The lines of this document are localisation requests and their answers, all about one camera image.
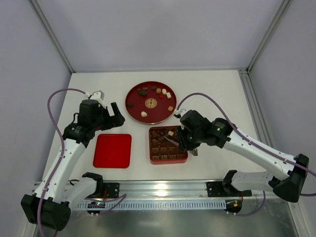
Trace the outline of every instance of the white wall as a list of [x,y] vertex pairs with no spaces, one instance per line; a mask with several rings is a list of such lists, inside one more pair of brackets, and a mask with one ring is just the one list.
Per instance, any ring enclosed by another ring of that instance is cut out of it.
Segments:
[[247,67],[282,0],[38,0],[75,71]]
[[[303,153],[316,170],[316,1],[293,1],[252,78],[275,143],[284,152]],[[316,192],[308,175],[304,193]],[[315,222],[316,197],[302,198]]]
[[[54,135],[46,100],[70,73],[26,0],[0,7],[0,233],[14,237],[26,220],[20,205],[40,180]],[[53,101],[58,118],[63,96]]]

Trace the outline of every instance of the cable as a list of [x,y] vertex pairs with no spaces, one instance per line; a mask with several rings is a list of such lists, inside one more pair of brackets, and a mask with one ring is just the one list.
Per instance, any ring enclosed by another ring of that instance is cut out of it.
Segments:
[[121,200],[118,201],[117,204],[115,204],[114,206],[112,206],[109,210],[106,210],[106,211],[104,211],[104,212],[99,213],[98,215],[99,215],[99,216],[100,216],[100,215],[105,215],[105,214],[109,213],[110,211],[112,211],[114,208],[116,208],[116,207],[126,198],[126,194],[123,194],[121,197],[122,197]]
[[[102,213],[99,213],[98,215],[96,214],[92,214],[92,215],[89,215],[90,217],[91,216],[100,216],[100,215],[104,215],[104,214],[107,214],[109,213],[110,211],[112,211],[114,208],[116,208],[124,199],[126,198],[126,194],[123,194],[122,196],[119,196],[118,198],[116,199],[113,199],[113,200],[109,200],[109,201],[99,201],[99,200],[95,200],[95,199],[91,199],[91,198],[86,198],[86,200],[92,200],[92,201],[96,201],[96,202],[111,202],[111,201],[115,201],[115,200],[118,200],[118,199],[121,199],[118,203],[116,203],[114,206],[112,206],[110,209],[102,212]],[[70,223],[70,225],[74,224],[74,223],[77,223],[78,221],[81,221],[82,219],[84,219],[85,217],[88,217],[88,215],[86,216],[83,216],[77,220],[75,220],[74,222]]]
[[104,200],[104,201],[100,201],[100,200],[97,200],[97,199],[93,199],[93,198],[85,198],[85,200],[89,200],[89,201],[94,201],[94,202],[112,202],[112,201],[117,201],[117,200],[120,200],[121,198],[124,199],[126,196],[126,194],[123,194],[115,199],[111,199],[111,200]]
[[241,201],[240,202],[243,202],[243,191],[241,191]]
[[[226,115],[226,113],[224,112],[224,110],[219,106],[219,104],[217,104],[217,102],[216,102],[215,100],[213,100],[211,97],[209,97],[209,96],[206,95],[206,94],[196,92],[196,93],[192,93],[192,94],[186,96],[186,97],[180,102],[180,104],[178,105],[177,110],[179,110],[180,106],[183,104],[183,102],[184,102],[186,99],[188,99],[189,97],[194,96],[194,95],[201,95],[201,96],[204,96],[205,98],[207,98],[207,99],[209,99],[211,102],[213,102],[213,104],[220,110],[220,112],[223,114],[223,116],[225,117],[225,119],[227,120],[227,122],[229,123],[229,125],[233,128],[233,130],[234,130],[241,138],[243,138],[245,141],[247,141],[249,144],[251,144],[251,145],[255,146],[256,148],[258,148],[258,149],[264,151],[265,153],[268,153],[268,154],[272,155],[273,157],[275,157],[275,158],[277,158],[277,159],[279,159],[279,160],[281,160],[281,161],[283,161],[283,162],[286,162],[286,163],[289,163],[289,164],[291,164],[291,165],[293,165],[293,166],[296,166],[296,167],[298,167],[298,168],[300,168],[300,169],[302,169],[302,170],[304,170],[304,171],[310,173],[310,174],[313,175],[314,177],[316,177],[316,173],[313,172],[313,171],[311,171],[310,169],[308,169],[308,168],[306,168],[306,167],[304,167],[304,166],[302,166],[302,165],[300,165],[300,164],[294,163],[294,162],[292,162],[292,161],[290,161],[290,160],[284,159],[283,157],[280,157],[280,156],[274,154],[273,152],[271,152],[271,151],[269,151],[269,150],[267,150],[267,149],[261,147],[260,145],[258,145],[258,144],[256,144],[256,143],[250,141],[247,137],[245,137],[244,135],[242,135],[242,133],[239,132],[238,129],[233,125],[233,123],[232,123],[231,120],[228,118],[228,116]],[[301,196],[304,196],[304,197],[314,197],[314,196],[316,196],[316,193],[313,193],[313,194],[301,194]]]
[[106,190],[104,191],[103,200],[107,199],[107,197],[108,197],[108,190],[106,189]]
[[79,113],[74,113],[74,119],[73,119],[73,121],[72,121],[71,123],[74,123],[74,122],[75,122],[75,120],[76,120],[76,115],[79,115]]
[[51,96],[48,98],[48,101],[47,101],[47,110],[48,110],[48,114],[49,114],[50,120],[52,121],[52,123],[53,123],[53,125],[54,125],[54,127],[55,127],[55,129],[56,129],[56,131],[57,131],[57,133],[59,135],[60,141],[61,141],[61,154],[60,154],[60,157],[59,157],[59,159],[58,159],[53,171],[51,172],[50,176],[48,177],[48,179],[46,181],[46,184],[45,184],[45,186],[43,188],[43,192],[42,192],[42,194],[40,196],[40,199],[39,199],[39,207],[38,207],[38,212],[37,212],[37,221],[38,221],[38,226],[39,226],[39,232],[40,232],[42,237],[45,237],[45,234],[44,234],[43,227],[41,225],[41,219],[40,219],[41,206],[43,204],[43,199],[44,199],[45,193],[47,191],[49,182],[52,179],[52,177],[54,176],[54,173],[56,172],[60,162],[62,161],[62,158],[64,156],[64,152],[65,152],[64,139],[63,139],[61,131],[59,130],[59,128],[57,126],[57,123],[56,123],[56,121],[55,121],[55,119],[53,117],[53,114],[51,113],[50,101],[53,98],[53,96],[56,95],[57,93],[62,92],[62,91],[67,91],[67,90],[78,91],[78,92],[81,92],[82,94],[85,94],[84,91],[79,90],[79,89],[73,89],[73,88],[61,89],[61,90],[57,90],[54,93],[52,93]]
[[70,183],[72,186],[74,186],[73,181],[79,182],[79,180],[78,180],[78,179],[72,179],[72,180],[69,180],[69,183]]
[[243,216],[243,217],[252,216],[252,215],[254,215],[254,214],[257,214],[259,211],[261,211],[262,208],[265,206],[265,204],[266,204],[266,192],[263,191],[263,201],[262,201],[262,204],[261,204],[261,206],[260,206],[256,211],[251,212],[251,213],[248,213],[248,214],[238,214],[238,213],[233,213],[233,212],[229,212],[229,211],[227,211],[226,213],[227,213],[227,214],[234,215],[234,216]]

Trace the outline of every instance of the white table surface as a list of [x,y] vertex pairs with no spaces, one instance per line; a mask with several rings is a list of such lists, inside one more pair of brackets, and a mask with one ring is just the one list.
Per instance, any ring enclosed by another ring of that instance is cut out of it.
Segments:
[[[206,93],[219,103],[238,128],[252,137],[257,137],[236,70],[73,74],[69,88],[77,88],[90,93],[102,90],[105,93],[104,101],[110,108],[110,114],[113,114],[110,103],[117,102],[126,121],[122,127],[96,133],[95,138],[90,141],[88,148],[75,165],[71,179],[78,179],[85,172],[101,174],[105,180],[190,180],[222,179],[230,169],[246,172],[264,171],[263,168],[240,155],[205,144],[198,148],[198,157],[189,154],[186,163],[152,165],[149,160],[148,130],[153,125],[141,124],[132,119],[124,103],[129,90],[144,81],[160,81],[167,84],[175,92],[178,103],[190,93]],[[58,126],[62,131],[73,120],[73,114],[79,111],[79,104],[83,99],[81,93],[67,92],[58,121]],[[201,96],[191,97],[182,108],[197,110],[210,121],[223,117],[211,102]],[[180,122],[171,117],[154,126],[169,125],[180,125]],[[131,158],[127,169],[95,168],[92,165],[97,136],[102,133],[131,134]],[[60,140],[55,133],[44,175],[55,159],[59,147]]]

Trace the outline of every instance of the white robotic arm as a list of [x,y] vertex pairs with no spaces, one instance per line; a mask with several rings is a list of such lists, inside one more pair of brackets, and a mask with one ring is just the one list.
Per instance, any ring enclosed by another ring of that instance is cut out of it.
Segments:
[[[267,172],[246,173],[230,170],[223,181],[224,190],[228,193],[245,190],[273,191],[280,198],[297,202],[307,173],[292,164],[283,162],[273,155],[308,167],[309,159],[303,154],[295,157],[277,151],[251,138],[240,129],[237,131],[223,118],[210,122],[197,111],[180,110],[175,116],[180,118],[181,127],[177,129],[179,149],[191,151],[201,143],[217,146],[238,153],[265,168]],[[254,143],[269,153],[254,146]]]
[[[95,131],[108,130],[124,124],[125,119],[120,114],[116,103],[111,103],[114,115],[110,116],[103,103],[103,97],[102,91],[96,91],[89,96],[89,99],[81,102],[77,123],[73,121],[64,130],[63,157],[60,158],[62,153],[62,149],[60,149],[50,170],[34,194],[23,196],[21,205],[30,223],[38,223],[37,212],[44,190],[40,215],[41,224],[57,231],[66,226],[71,210],[83,199],[88,196],[98,197],[104,192],[102,176],[94,173],[85,173],[79,182],[65,192],[75,164],[95,136]],[[53,176],[47,186],[46,182],[51,174]]]

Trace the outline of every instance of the gold coin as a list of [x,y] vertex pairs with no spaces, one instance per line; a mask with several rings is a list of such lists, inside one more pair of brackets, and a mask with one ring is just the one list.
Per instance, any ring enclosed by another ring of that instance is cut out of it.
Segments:
[[153,109],[157,106],[157,100],[155,100],[154,98],[149,98],[145,101],[145,105],[147,108]]

